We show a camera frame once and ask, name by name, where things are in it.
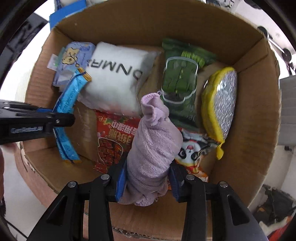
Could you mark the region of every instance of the panda face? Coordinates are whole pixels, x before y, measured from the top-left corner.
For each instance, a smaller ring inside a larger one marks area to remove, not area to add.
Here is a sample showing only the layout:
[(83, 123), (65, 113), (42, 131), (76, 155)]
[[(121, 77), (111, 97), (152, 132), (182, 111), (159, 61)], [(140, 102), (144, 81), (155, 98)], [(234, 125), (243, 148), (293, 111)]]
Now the panda face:
[(191, 167), (196, 166), (198, 164), (200, 155), (200, 145), (194, 140), (189, 140), (183, 142), (182, 148), (180, 149), (176, 159), (180, 164), (187, 167)]

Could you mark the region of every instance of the white pillow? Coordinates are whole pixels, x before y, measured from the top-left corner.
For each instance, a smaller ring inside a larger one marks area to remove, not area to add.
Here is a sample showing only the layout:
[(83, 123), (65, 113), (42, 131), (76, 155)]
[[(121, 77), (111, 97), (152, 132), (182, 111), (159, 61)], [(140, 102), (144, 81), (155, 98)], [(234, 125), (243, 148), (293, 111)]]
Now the white pillow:
[(157, 52), (100, 42), (86, 72), (92, 77), (78, 101), (91, 109), (139, 116), (137, 93), (149, 76)]

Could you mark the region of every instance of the cartoon panda illustration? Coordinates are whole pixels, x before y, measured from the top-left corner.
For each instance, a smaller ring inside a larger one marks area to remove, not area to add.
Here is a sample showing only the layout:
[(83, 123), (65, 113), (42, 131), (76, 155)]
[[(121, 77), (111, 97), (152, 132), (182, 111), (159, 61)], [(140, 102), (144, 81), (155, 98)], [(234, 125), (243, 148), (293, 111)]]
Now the cartoon panda illustration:
[(175, 160), (186, 167), (189, 173), (201, 174), (199, 169), (200, 159), (211, 149), (218, 146), (218, 142), (202, 134), (188, 132), (184, 129), (181, 131), (183, 144)]

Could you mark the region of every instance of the screw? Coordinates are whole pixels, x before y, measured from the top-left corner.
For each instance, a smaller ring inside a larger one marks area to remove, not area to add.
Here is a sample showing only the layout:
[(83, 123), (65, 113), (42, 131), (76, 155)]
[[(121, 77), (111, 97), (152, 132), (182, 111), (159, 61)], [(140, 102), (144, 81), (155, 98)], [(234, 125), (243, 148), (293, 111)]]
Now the screw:
[(68, 187), (70, 187), (70, 188), (73, 188), (73, 187), (75, 187), (76, 186), (76, 182), (69, 182), (68, 183)]
[(219, 182), (219, 185), (220, 185), (221, 187), (223, 187), (223, 188), (228, 187), (228, 183), (227, 183), (227, 182), (224, 182), (224, 181)]
[(188, 174), (188, 175), (186, 176), (186, 179), (187, 179), (187, 180), (194, 180), (194, 179), (195, 179), (195, 176), (192, 175), (192, 174)]
[(110, 178), (110, 176), (108, 175), (108, 174), (103, 174), (102, 176), (101, 176), (101, 179), (102, 180), (108, 180)]

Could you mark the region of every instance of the blue packet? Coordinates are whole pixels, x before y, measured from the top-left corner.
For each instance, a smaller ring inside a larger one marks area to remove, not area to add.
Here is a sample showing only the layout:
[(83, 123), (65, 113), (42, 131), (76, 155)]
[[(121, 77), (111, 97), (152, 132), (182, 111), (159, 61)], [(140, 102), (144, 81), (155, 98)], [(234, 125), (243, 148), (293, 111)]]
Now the blue packet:
[(52, 85), (63, 89), (71, 79), (77, 68), (85, 69), (91, 60), (96, 46), (89, 42), (69, 43), (62, 57), (59, 55), (59, 64)]
[[(73, 106), (79, 92), (86, 83), (90, 81), (91, 77), (82, 68), (78, 68), (74, 72), (64, 92), (57, 100), (53, 112), (73, 113)], [(62, 159), (69, 160), (71, 163), (79, 163), (80, 158), (66, 135), (64, 128), (55, 127), (54, 136)]]
[(66, 135), (65, 129), (63, 127), (55, 127), (54, 136), (62, 159), (69, 160), (71, 163), (80, 163), (80, 158)]

